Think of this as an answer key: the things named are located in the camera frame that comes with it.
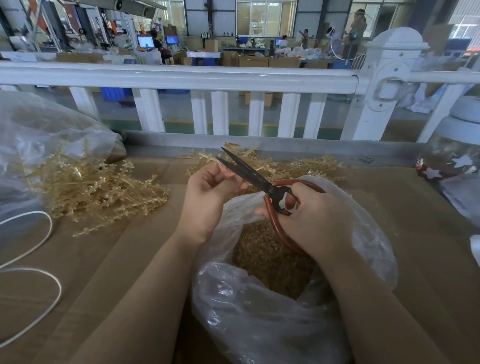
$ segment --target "computer screen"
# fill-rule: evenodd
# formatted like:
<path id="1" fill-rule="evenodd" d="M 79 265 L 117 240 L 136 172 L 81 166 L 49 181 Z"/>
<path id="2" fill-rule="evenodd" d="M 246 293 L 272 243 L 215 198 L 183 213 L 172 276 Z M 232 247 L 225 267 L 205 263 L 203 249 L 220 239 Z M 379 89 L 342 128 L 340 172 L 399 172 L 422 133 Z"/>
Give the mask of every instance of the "computer screen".
<path id="1" fill-rule="evenodd" d="M 140 48 L 155 48 L 151 36 L 137 36 Z"/>
<path id="2" fill-rule="evenodd" d="M 167 36 L 167 44 L 178 44 L 179 38 L 177 36 Z"/>

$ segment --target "plastic sheet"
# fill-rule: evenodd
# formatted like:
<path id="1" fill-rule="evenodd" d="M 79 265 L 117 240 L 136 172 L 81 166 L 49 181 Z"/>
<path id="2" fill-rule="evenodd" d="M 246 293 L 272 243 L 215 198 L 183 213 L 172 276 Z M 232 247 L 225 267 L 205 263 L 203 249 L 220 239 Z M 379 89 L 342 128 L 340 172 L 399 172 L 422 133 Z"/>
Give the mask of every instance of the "plastic sheet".
<path id="1" fill-rule="evenodd" d="M 114 161 L 126 155 L 121 137 L 77 111 L 27 92 L 0 91 L 0 220 L 42 204 L 25 184 L 24 166 L 61 147 L 72 158 L 89 152 Z"/>
<path id="2" fill-rule="evenodd" d="M 326 179 L 303 176 L 354 211 L 353 246 L 388 286 L 397 279 L 390 242 L 373 218 Z M 267 289 L 230 264 L 242 226 L 259 221 L 263 193 L 235 197 L 224 206 L 212 239 L 200 250 L 192 282 L 193 313 L 217 347 L 241 364 L 347 363 L 348 340 L 335 301 L 325 301 L 319 269 L 297 301 Z"/>

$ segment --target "white railing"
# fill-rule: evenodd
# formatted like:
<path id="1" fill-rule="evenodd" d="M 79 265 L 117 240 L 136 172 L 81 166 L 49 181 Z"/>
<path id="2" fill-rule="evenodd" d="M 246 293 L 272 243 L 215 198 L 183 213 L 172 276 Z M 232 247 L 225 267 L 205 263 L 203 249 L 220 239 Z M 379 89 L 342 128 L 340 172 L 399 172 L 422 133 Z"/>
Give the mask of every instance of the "white railing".
<path id="1" fill-rule="evenodd" d="M 129 87 L 142 129 L 165 132 L 157 89 L 191 90 L 196 134 L 207 134 L 206 93 L 211 92 L 213 130 L 229 134 L 228 92 L 251 91 L 249 136 L 260 136 L 265 92 L 283 92 L 278 137 L 292 138 L 301 93 L 311 93 L 303 138 L 315 139 L 327 94 L 353 95 L 342 140 L 380 140 L 401 91 L 408 82 L 449 84 L 418 141 L 426 142 L 446 116 L 465 84 L 480 84 L 480 72 L 411 72 L 427 45 L 418 32 L 397 28 L 367 44 L 359 70 L 318 70 L 239 67 L 111 65 L 84 63 L 0 62 L 0 88 L 17 85 L 69 86 L 78 110 L 100 116 L 89 87 Z"/>

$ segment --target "white cord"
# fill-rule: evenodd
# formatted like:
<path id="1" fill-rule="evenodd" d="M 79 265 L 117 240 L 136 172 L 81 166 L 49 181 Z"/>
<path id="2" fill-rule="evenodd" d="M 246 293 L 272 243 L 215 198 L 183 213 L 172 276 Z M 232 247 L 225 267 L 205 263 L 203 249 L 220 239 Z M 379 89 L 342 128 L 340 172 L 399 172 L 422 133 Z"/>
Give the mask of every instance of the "white cord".
<path id="1" fill-rule="evenodd" d="M 49 277 L 51 277 L 55 283 L 58 285 L 59 287 L 59 294 L 57 296 L 57 298 L 55 299 L 55 301 L 53 301 L 52 305 L 44 312 L 42 313 L 34 322 L 32 322 L 30 325 L 28 325 L 26 328 L 24 328 L 22 331 L 20 331 L 18 334 L 12 336 L 10 339 L 0 343 L 0 349 L 3 348 L 4 346 L 7 346 L 8 344 L 10 344 L 12 341 L 14 340 L 17 340 L 19 337 L 21 337 L 24 333 L 26 333 L 28 330 L 30 330 L 33 326 L 35 326 L 37 323 L 39 323 L 40 320 L 42 320 L 46 315 L 48 315 L 50 313 L 51 310 L 53 310 L 55 308 L 55 306 L 57 305 L 57 303 L 60 301 L 60 297 L 61 297 L 61 292 L 62 292 L 62 287 L 61 287 L 61 284 L 60 284 L 60 281 L 57 277 L 55 277 L 53 274 L 45 271 L 45 270 L 42 270 L 42 269 L 37 269 L 37 268 L 28 268 L 28 267 L 15 267 L 15 268 L 5 268 L 6 266 L 9 266 L 10 264 L 16 262 L 17 260 L 19 259 L 22 259 L 24 256 L 26 255 L 29 255 L 31 252 L 33 252 L 34 250 L 38 249 L 44 242 L 47 241 L 47 239 L 50 237 L 50 234 L 52 233 L 52 229 L 53 229 L 53 222 L 52 222 L 52 218 L 50 217 L 49 214 L 47 214 L 46 212 L 44 211 L 30 211 L 30 212 L 25 212 L 23 214 L 20 214 L 20 215 L 17 215 L 17 216 L 13 216 L 11 218 L 8 218 L 2 222 L 0 222 L 0 225 L 3 225 L 9 221 L 12 221 L 12 220 L 15 220 L 16 218 L 20 218 L 22 216 L 26 216 L 26 215 L 30 215 L 30 214 L 44 214 L 45 216 L 47 216 L 49 222 L 50 222 L 50 229 L 48 230 L 48 233 L 47 235 L 45 236 L 45 238 L 43 238 L 43 240 L 35 245 L 32 249 L 28 250 L 27 252 L 21 254 L 20 256 L 16 257 L 15 259 L 12 259 L 11 261 L 5 263 L 5 264 L 2 264 L 0 266 L 0 273 L 5 273 L 5 272 L 12 272 L 12 271 L 31 271 L 31 272 L 38 272 L 38 273 L 42 273 L 42 274 L 45 274 Z"/>

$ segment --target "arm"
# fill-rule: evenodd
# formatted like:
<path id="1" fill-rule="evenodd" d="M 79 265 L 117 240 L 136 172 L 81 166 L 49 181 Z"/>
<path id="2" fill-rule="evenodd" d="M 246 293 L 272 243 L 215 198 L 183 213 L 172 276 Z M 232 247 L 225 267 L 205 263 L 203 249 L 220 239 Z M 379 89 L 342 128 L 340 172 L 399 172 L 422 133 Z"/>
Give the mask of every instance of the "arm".
<path id="1" fill-rule="evenodd" d="M 71 364 L 171 362 L 195 256 L 220 221 L 227 195 L 246 185 L 217 164 L 190 177 L 174 234 Z"/>
<path id="2" fill-rule="evenodd" d="M 279 214 L 280 224 L 317 261 L 329 281 L 356 362 L 449 363 L 353 248 L 351 211 L 333 196 L 304 184 L 296 183 L 292 190 L 300 206 L 289 217 Z M 267 216 L 263 208 L 257 213 Z"/>

